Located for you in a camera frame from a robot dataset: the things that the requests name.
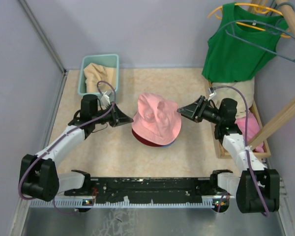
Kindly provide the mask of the dark red bucket hat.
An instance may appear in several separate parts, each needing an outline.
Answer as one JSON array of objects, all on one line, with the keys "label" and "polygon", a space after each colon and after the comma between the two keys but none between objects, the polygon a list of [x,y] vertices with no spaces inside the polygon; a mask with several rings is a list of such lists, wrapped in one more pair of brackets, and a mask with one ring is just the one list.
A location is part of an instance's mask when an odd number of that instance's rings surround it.
[{"label": "dark red bucket hat", "polygon": [[162,145],[159,145],[159,144],[156,144],[156,143],[153,143],[153,142],[150,142],[144,138],[142,138],[141,136],[139,136],[134,130],[131,130],[132,131],[132,135],[142,144],[146,145],[146,146],[149,146],[149,147],[160,147]]}]

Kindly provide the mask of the pink bucket hat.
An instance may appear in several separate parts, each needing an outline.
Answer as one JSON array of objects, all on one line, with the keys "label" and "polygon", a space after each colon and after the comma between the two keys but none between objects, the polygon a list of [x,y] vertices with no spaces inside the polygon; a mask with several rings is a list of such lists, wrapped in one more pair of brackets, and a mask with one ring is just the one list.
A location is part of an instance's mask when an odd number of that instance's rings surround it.
[{"label": "pink bucket hat", "polygon": [[132,131],[137,139],[154,146],[167,146],[174,142],[181,130],[178,104],[150,92],[139,95]]}]

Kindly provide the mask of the blue bucket hat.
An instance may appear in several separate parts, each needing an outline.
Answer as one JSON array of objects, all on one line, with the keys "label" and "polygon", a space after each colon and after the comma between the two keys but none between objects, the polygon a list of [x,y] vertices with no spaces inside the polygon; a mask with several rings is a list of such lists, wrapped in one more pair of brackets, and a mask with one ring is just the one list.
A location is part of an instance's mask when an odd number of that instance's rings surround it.
[{"label": "blue bucket hat", "polygon": [[160,146],[160,148],[166,148],[166,147],[169,147],[171,146],[176,140],[173,140],[171,143],[167,144],[167,145],[162,145]]}]

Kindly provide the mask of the beige bucket hat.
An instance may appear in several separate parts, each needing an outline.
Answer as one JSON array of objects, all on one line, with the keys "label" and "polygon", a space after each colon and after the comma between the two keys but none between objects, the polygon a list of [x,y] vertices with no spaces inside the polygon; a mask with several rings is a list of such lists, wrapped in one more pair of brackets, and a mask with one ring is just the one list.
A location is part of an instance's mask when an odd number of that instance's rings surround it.
[{"label": "beige bucket hat", "polygon": [[83,69],[86,78],[86,92],[96,93],[97,83],[99,81],[108,82],[114,89],[116,89],[117,69],[114,67],[106,67],[95,63],[90,63]]}]

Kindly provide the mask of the light teal plastic bin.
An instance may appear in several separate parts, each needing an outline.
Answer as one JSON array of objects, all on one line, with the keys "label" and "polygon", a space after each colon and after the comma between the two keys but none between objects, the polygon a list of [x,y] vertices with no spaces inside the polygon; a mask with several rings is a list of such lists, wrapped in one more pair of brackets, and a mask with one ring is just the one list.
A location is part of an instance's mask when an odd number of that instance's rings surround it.
[{"label": "light teal plastic bin", "polygon": [[[86,68],[90,63],[99,64],[106,67],[114,67],[117,69],[117,79],[116,79],[116,99],[118,99],[118,90],[119,90],[119,56],[117,54],[103,54],[103,55],[91,55],[85,56],[82,60],[80,76],[79,76],[79,85],[78,85],[78,94],[83,96],[86,94],[95,94],[97,96],[100,95],[99,92],[96,93],[87,93],[86,92],[86,84],[85,84],[85,76],[83,69]],[[97,89],[100,89],[102,92],[105,92],[110,89],[109,85],[106,83],[100,83]]]}]

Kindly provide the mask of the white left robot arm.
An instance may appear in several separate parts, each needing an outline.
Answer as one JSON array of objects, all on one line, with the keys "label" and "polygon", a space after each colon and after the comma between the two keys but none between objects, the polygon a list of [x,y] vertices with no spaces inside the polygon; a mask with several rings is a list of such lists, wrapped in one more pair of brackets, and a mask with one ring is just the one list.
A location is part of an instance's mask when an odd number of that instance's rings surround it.
[{"label": "white left robot arm", "polygon": [[58,174],[57,167],[77,145],[94,132],[96,125],[117,127],[133,122],[107,96],[102,96],[101,100],[104,109],[99,108],[99,98],[96,95],[83,96],[80,109],[64,132],[37,154],[27,154],[22,158],[18,185],[22,199],[50,202],[61,192],[76,190],[87,195],[92,191],[90,174],[78,170]]}]

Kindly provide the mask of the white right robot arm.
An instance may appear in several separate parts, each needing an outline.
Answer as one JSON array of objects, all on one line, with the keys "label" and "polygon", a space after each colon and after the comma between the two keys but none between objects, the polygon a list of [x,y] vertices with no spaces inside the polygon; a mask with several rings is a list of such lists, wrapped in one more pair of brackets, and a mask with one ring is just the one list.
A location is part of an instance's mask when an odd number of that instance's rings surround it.
[{"label": "white right robot arm", "polygon": [[279,210],[279,174],[259,161],[247,146],[247,135],[235,123],[237,102],[231,98],[222,100],[216,108],[204,96],[195,102],[178,108],[184,118],[199,123],[207,120],[215,125],[214,137],[229,152],[241,175],[236,177],[230,170],[214,170],[208,179],[161,178],[119,181],[122,193],[131,204],[198,205],[207,195],[220,195],[213,201],[213,208],[219,212],[227,206],[230,196],[236,198],[242,213],[263,213]]}]

